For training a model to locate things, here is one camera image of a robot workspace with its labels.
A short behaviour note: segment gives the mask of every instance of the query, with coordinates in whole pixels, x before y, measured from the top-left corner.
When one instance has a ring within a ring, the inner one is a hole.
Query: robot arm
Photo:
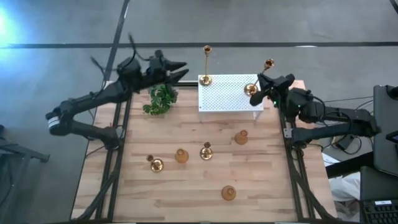
[[[161,50],[156,50],[155,55],[148,61],[149,67],[146,73],[142,74],[138,60],[134,56],[127,58],[118,65],[119,78],[114,83],[96,93],[61,102],[52,112],[45,115],[49,122],[50,133],[56,136],[77,134],[85,138],[100,139],[107,149],[117,149],[120,142],[114,128],[98,128],[75,121],[73,117],[107,103],[122,103],[127,101],[133,93],[139,93],[145,88],[158,84],[165,84],[172,93],[171,86],[189,71],[185,69],[169,73],[184,67],[186,63],[167,60]]]
[[[264,97],[267,97],[274,102],[275,107],[281,110],[287,122],[293,123],[298,116],[300,120],[306,123],[325,120],[343,123],[314,129],[293,128],[285,135],[292,138],[294,147],[305,147],[306,143],[314,139],[344,134],[371,137],[380,133],[376,120],[367,110],[324,106],[313,101],[317,97],[313,96],[310,90],[299,88],[290,90],[289,86],[295,80],[292,74],[276,79],[269,78],[262,73],[257,76],[261,91],[252,95],[250,104],[253,106],[258,105]]]

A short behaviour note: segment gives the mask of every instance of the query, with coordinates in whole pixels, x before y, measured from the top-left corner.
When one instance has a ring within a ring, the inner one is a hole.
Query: brass candlestick
[[[160,172],[164,168],[163,161],[161,159],[154,159],[153,155],[148,155],[147,161],[150,162],[150,169],[153,172]]]
[[[213,150],[211,150],[210,146],[210,142],[206,142],[204,147],[200,149],[199,155],[203,160],[209,160],[213,157]]]
[[[262,74],[264,74],[264,72],[268,69],[270,69],[271,67],[274,66],[274,59],[267,59],[264,63],[264,69],[262,71]],[[257,87],[257,82],[259,81],[259,79],[256,80],[256,82],[254,84],[250,83],[247,84],[243,91],[244,94],[246,94],[247,96],[252,96],[253,94],[255,94],[258,91],[258,87]]]
[[[207,75],[207,58],[211,52],[211,47],[209,45],[204,46],[203,50],[205,51],[205,75],[202,75],[199,78],[199,83],[203,86],[208,86],[212,83],[212,79],[210,76]]]

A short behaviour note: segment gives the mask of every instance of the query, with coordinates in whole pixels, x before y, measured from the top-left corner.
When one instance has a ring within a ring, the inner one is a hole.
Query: white pegboard box
[[[250,105],[250,96],[243,92],[247,84],[256,82],[256,74],[209,76],[213,79],[210,85],[198,86],[199,112],[264,111],[262,103]]]

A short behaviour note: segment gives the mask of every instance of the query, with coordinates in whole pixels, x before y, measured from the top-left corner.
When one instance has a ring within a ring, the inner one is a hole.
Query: leaves
[[[144,105],[142,109],[150,115],[159,115],[168,112],[171,105],[177,102],[178,92],[172,89],[174,97],[169,95],[165,85],[152,86],[148,89],[150,105]]]

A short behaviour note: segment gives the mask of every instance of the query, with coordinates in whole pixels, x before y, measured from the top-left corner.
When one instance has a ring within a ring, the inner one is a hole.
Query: wooden table
[[[294,86],[304,88],[303,81]],[[142,106],[149,100],[146,91],[132,100],[114,222],[297,220],[279,116],[271,102],[266,101],[254,124],[250,114],[239,113],[209,114],[200,123],[194,88],[180,89],[177,103],[166,115],[144,114]],[[114,108],[114,104],[100,106],[95,125],[109,126]],[[297,125],[306,124],[298,121]],[[238,145],[234,135],[242,129],[248,131],[249,141]],[[214,156],[204,161],[199,150],[207,141]],[[91,142],[87,153],[100,146],[99,141]],[[188,151],[186,164],[175,161],[178,148]],[[162,172],[151,171],[146,161],[149,154],[164,161]],[[86,159],[72,217],[79,216],[98,193],[105,155],[105,150],[98,151]],[[304,159],[312,192],[336,216],[320,149],[306,148]],[[221,198],[225,185],[235,187],[233,201]]]

